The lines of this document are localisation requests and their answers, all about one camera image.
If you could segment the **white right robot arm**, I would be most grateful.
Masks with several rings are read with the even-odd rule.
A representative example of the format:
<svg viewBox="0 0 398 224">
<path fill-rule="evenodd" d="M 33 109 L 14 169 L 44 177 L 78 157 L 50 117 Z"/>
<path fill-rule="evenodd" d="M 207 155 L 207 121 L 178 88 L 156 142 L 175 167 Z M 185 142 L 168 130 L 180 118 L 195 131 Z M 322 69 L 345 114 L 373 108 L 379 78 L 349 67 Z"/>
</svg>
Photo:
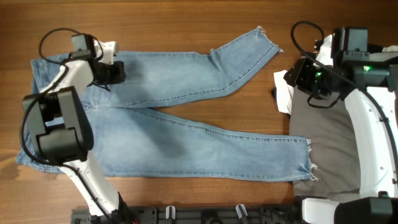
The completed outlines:
<svg viewBox="0 0 398 224">
<path fill-rule="evenodd" d="M 397 223 L 397 53 L 345 52 L 327 68 L 311 57 L 284 74 L 310 98 L 337 93 L 353 125 L 360 165 L 359 197 L 336 202 L 302 197 L 295 203 L 301 223 Z"/>
</svg>

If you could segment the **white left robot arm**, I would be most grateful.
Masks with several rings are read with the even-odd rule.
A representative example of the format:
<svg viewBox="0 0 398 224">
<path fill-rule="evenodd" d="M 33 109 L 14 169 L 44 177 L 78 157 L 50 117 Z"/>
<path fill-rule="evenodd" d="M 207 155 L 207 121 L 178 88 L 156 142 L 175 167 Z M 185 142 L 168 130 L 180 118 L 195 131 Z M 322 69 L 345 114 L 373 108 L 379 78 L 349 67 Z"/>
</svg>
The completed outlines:
<svg viewBox="0 0 398 224">
<path fill-rule="evenodd" d="M 21 141 L 35 162 L 60 169 L 85 199 L 87 223 L 138 223 L 137 215 L 106 180 L 93 155 L 94 135 L 80 101 L 90 85 L 124 81 L 123 63 L 116 61 L 115 41 L 75 37 L 73 51 L 59 62 L 59 72 L 39 93 L 23 99 L 21 132 L 30 134 L 33 151 Z"/>
</svg>

